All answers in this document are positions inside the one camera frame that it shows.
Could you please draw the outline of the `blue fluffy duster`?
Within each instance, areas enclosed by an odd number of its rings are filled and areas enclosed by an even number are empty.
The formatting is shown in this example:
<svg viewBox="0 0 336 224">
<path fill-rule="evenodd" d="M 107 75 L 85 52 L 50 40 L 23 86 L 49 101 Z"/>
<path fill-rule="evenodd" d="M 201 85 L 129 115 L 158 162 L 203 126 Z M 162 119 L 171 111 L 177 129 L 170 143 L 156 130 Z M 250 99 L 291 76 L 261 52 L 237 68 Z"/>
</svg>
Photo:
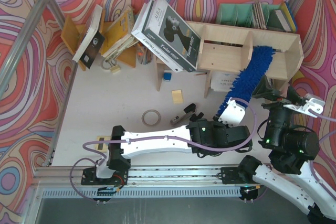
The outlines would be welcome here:
<svg viewBox="0 0 336 224">
<path fill-rule="evenodd" d="M 217 116 L 224 112 L 230 98 L 239 98 L 246 102 L 250 101 L 252 93 L 268 71 L 275 52 L 273 47 L 269 46 L 256 46 L 253 48 L 250 63 L 234 80 L 233 86 L 217 111 Z"/>
</svg>

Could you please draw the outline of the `black plastic clip piece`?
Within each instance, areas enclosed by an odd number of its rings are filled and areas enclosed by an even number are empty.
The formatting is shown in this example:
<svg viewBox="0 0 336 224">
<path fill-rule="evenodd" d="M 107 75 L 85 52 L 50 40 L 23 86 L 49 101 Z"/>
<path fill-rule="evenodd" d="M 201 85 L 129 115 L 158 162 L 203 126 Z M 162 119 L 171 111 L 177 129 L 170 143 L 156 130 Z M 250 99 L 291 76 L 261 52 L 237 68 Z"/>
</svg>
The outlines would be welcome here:
<svg viewBox="0 0 336 224">
<path fill-rule="evenodd" d="M 201 119 L 204 116 L 203 112 L 200 112 L 199 114 L 192 114 L 192 116 L 190 117 L 190 121 L 191 122 L 196 122 L 197 120 Z"/>
</svg>

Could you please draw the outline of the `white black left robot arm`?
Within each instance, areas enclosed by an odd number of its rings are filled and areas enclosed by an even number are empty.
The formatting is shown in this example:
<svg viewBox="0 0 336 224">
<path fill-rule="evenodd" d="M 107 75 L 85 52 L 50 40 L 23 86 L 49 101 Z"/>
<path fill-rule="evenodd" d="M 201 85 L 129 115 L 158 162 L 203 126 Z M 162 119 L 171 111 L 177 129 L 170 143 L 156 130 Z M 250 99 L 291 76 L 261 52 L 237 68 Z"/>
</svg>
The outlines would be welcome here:
<svg viewBox="0 0 336 224">
<path fill-rule="evenodd" d="M 131 158 L 163 152 L 183 152 L 197 157 L 218 156 L 226 151 L 249 152 L 253 143 L 248 140 L 246 126 L 229 127 L 218 121 L 197 119 L 187 125 L 156 132 L 127 132 L 117 125 L 112 129 L 108 155 L 96 167 L 98 179 L 110 179 L 131 167 Z"/>
</svg>

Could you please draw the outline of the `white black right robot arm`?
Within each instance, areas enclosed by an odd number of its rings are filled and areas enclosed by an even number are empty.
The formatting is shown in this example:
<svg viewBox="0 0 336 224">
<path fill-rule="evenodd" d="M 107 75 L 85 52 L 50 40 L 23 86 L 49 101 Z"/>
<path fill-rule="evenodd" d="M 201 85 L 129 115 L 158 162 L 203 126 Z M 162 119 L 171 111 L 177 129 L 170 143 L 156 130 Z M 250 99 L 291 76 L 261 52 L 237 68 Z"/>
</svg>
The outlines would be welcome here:
<svg viewBox="0 0 336 224">
<path fill-rule="evenodd" d="M 286 198 L 307 215 L 310 223 L 335 223 L 335 190 L 313 168 L 320 151 L 317 133 L 302 125 L 292 125 L 294 113 L 321 116 L 325 102 L 312 94 L 300 96 L 288 86 L 286 97 L 263 76 L 252 93 L 253 98 L 265 98 L 262 104 L 269 110 L 264 137 L 259 141 L 270 149 L 272 167 L 290 177 L 288 181 L 253 156 L 247 155 L 238 165 L 238 175 L 244 182 L 260 183 Z"/>
</svg>

